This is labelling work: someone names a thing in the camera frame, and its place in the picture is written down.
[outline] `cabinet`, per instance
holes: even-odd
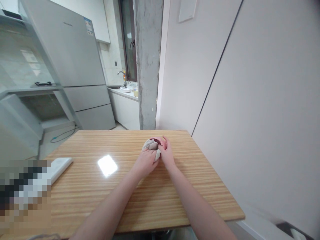
[[[51,0],[92,21],[96,39],[110,43],[106,12],[103,0]]]
[[[114,119],[129,130],[140,130],[139,102],[109,91]]]

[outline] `white cabinet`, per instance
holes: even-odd
[[[110,43],[106,13],[103,0],[51,0],[65,8],[68,8],[93,23],[96,39],[101,42]]]
[[[109,91],[114,119],[129,130],[140,130],[139,102]]]
[[[4,10],[19,14],[18,11],[18,0],[1,0],[0,7],[4,8]]]

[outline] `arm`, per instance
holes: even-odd
[[[86,218],[70,240],[111,239],[138,183],[158,165],[159,161],[153,162],[155,156],[155,150],[144,149],[132,169]]]
[[[159,146],[161,158],[169,172],[197,238],[199,240],[237,240],[219,214],[194,189],[183,173],[177,168],[174,163],[170,141],[166,137],[164,139],[167,141],[168,146],[166,150],[162,146]]]

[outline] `cloth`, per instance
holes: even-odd
[[[142,147],[142,150],[145,149],[145,148],[150,149],[150,150],[157,150],[157,154],[156,154],[156,157],[154,159],[154,162],[156,162],[160,158],[161,151],[160,151],[160,149],[158,149],[158,143],[155,140],[148,139],[144,143],[144,145]]]

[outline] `wood grain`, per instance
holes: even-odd
[[[70,237],[84,219],[131,169],[144,142],[167,136],[176,165],[225,221],[245,215],[187,131],[78,131],[46,160],[72,157],[74,162],[52,186],[51,232]],[[110,155],[118,166],[108,177],[97,161]],[[132,194],[116,233],[189,225],[162,162]]]

